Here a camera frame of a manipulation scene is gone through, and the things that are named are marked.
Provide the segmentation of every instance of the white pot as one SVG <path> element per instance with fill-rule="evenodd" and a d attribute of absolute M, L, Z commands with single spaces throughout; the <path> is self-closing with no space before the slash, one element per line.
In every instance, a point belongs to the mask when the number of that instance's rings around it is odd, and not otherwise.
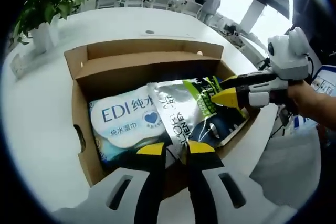
<path fill-rule="evenodd" d="M 49 51 L 58 44 L 57 24 L 59 17 L 59 14 L 55 15 L 51 24 L 42 23 L 37 29 L 31 30 L 35 51 L 38 55 Z"/>

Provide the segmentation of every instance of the white table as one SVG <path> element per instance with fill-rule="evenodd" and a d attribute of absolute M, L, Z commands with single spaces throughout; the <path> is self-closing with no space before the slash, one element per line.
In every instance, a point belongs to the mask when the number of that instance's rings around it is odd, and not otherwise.
<path fill-rule="evenodd" d="M 165 38 L 211 42 L 224 46 L 222 59 L 236 74 L 256 68 L 227 40 L 197 19 L 148 8 L 107 8 L 70 16 L 59 22 L 57 48 L 41 57 L 50 63 L 16 81 L 9 63 L 17 53 L 33 50 L 18 45 L 4 63 L 2 107 L 5 134 L 14 163 L 28 188 L 46 209 L 73 207 L 87 198 L 89 186 L 77 154 L 80 144 L 72 126 L 72 79 L 64 51 L 106 40 Z M 268 141 L 277 107 L 263 108 L 253 126 L 224 158 L 225 165 L 250 175 Z M 187 192 L 166 199 L 160 223 L 192 218 Z"/>
<path fill-rule="evenodd" d="M 254 43 L 252 40 L 239 35 L 243 41 L 244 46 L 241 48 L 241 52 L 256 66 L 268 57 L 266 52 L 261 46 Z"/>

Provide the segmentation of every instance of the box flap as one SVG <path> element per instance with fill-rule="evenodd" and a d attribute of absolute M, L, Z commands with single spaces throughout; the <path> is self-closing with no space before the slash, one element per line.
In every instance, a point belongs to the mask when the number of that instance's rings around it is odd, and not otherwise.
<path fill-rule="evenodd" d="M 80 46 L 72 50 L 65 51 L 64 56 L 67 60 L 71 77 L 74 80 L 85 62 L 88 61 L 87 46 Z"/>
<path fill-rule="evenodd" d="M 223 46 L 205 42 L 173 39 L 127 39 L 105 41 L 87 45 L 88 59 L 126 55 L 141 52 L 191 52 L 201 51 L 204 56 L 221 59 Z"/>
<path fill-rule="evenodd" d="M 89 60 L 82 69 L 78 71 L 75 78 L 78 80 L 85 76 L 114 69 L 191 60 L 211 60 L 219 62 L 219 60 L 215 60 L 212 57 L 192 54 L 190 52 L 143 52 L 137 54 L 107 56 Z"/>
<path fill-rule="evenodd" d="M 91 129 L 88 104 L 76 81 L 72 86 L 72 121 L 77 131 L 81 151 L 78 154 L 80 165 L 90 186 L 105 176 Z"/>
<path fill-rule="evenodd" d="M 190 52 L 196 54 L 199 51 L 204 56 L 221 59 L 223 46 L 189 40 L 127 39 L 80 46 L 66 51 L 64 55 L 70 74 L 75 79 L 83 65 L 92 59 L 145 52 Z"/>

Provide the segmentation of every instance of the box hole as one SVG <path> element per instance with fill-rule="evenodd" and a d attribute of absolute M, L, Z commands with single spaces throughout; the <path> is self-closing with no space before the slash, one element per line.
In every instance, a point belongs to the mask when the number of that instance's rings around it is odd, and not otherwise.
<path fill-rule="evenodd" d="M 239 190 L 237 184 L 231 178 L 229 173 L 222 173 L 219 175 L 221 181 L 223 182 L 227 192 L 229 193 L 230 199 L 234 208 L 240 208 L 246 204 L 246 200 L 243 197 L 242 192 Z"/>
<path fill-rule="evenodd" d="M 80 127 L 77 124 L 74 124 L 73 126 L 74 126 L 75 130 L 77 131 L 77 135 L 79 137 L 80 152 L 83 152 L 85 150 L 86 144 L 85 144 L 85 140 L 84 140 L 82 130 L 80 129 Z"/>
<path fill-rule="evenodd" d="M 126 191 L 130 182 L 131 182 L 130 179 L 124 180 L 124 182 L 121 184 L 118 191 L 116 192 L 114 198 L 112 199 L 109 208 L 111 208 L 112 210 L 117 210 L 118 209 L 120 201 L 122 199 L 122 196 L 124 195 L 124 193 L 125 193 L 125 191 Z"/>

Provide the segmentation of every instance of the potted plant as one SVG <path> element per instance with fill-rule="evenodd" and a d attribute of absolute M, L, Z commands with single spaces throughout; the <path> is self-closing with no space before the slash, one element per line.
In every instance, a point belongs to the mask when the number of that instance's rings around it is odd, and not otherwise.
<path fill-rule="evenodd" d="M 58 42 L 58 19 L 67 19 L 82 2 L 84 0 L 27 0 L 15 23 L 12 42 L 17 39 L 25 45 L 28 43 L 25 37 L 33 38 L 36 52 L 42 54 Z"/>

